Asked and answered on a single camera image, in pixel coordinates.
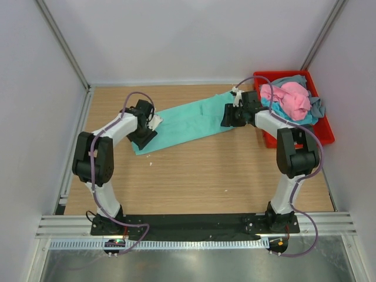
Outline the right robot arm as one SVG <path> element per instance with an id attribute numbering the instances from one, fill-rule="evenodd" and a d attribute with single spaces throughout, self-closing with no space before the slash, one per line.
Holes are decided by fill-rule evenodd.
<path id="1" fill-rule="evenodd" d="M 265 212 L 265 226 L 273 233 L 283 231 L 293 222 L 297 193 L 306 178 L 320 164 L 317 138 L 311 127 L 295 125 L 263 106 L 257 92 L 233 88 L 232 103 L 225 104 L 221 125 L 252 125 L 274 136 L 276 162 L 281 173 L 276 193 Z"/>

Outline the teal green t shirt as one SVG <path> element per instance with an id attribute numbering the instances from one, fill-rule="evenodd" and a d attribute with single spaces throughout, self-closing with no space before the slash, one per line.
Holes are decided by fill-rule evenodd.
<path id="1" fill-rule="evenodd" d="M 233 103 L 233 95 L 225 92 L 207 99 L 198 100 L 157 114 L 163 119 L 157 127 L 157 135 L 145 146 L 139 149 L 132 143 L 136 155 L 144 155 L 157 150 L 176 146 L 192 140 L 201 139 L 231 130 L 222 127 L 224 106 Z"/>

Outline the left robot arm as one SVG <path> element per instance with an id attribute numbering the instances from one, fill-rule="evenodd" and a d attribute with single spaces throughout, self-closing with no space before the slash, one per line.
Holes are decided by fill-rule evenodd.
<path id="1" fill-rule="evenodd" d="M 100 129 L 78 135 L 72 172 L 90 189 L 97 205 L 92 220 L 95 232 L 117 235 L 125 228 L 122 206 L 111 183 L 115 169 L 114 148 L 128 139 L 138 149 L 144 149 L 157 136 L 156 128 L 161 122 L 154 104 L 140 99 L 135 106 L 124 106 Z"/>

